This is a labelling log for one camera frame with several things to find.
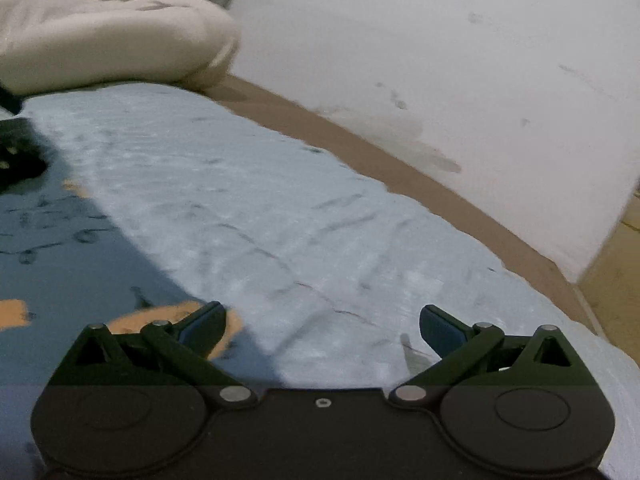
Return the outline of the blue pants with orange cars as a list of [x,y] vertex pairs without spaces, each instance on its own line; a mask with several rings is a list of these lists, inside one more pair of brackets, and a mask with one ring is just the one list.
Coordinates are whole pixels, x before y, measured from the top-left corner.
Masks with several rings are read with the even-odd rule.
[[190,299],[90,198],[52,169],[1,196],[1,390],[37,394],[91,323]]

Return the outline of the cream quilted comforter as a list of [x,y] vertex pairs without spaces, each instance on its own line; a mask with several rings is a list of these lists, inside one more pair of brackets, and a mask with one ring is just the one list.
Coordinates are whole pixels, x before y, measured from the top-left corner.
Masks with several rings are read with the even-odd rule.
[[204,90],[240,42],[206,0],[1,0],[1,83],[17,96],[128,80]]

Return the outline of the light blue bed sheet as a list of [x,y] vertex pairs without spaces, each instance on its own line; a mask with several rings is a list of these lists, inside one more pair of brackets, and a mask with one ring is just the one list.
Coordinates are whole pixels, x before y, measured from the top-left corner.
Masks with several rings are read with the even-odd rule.
[[612,404],[603,471],[638,477],[638,365],[416,200],[159,84],[36,96],[24,117],[69,190],[190,298],[239,311],[230,370],[294,386],[388,384],[436,359],[416,327],[428,302],[516,334],[551,323]]

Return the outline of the brown wooden bed frame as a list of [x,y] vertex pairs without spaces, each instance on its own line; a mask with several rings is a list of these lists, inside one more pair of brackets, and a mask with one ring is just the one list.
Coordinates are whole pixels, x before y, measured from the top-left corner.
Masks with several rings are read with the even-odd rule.
[[593,333],[599,331],[555,263],[432,178],[333,122],[245,80],[228,76],[204,94],[259,125],[323,148],[360,174],[383,182],[392,192],[417,200],[487,246],[508,270],[525,278],[569,318]]

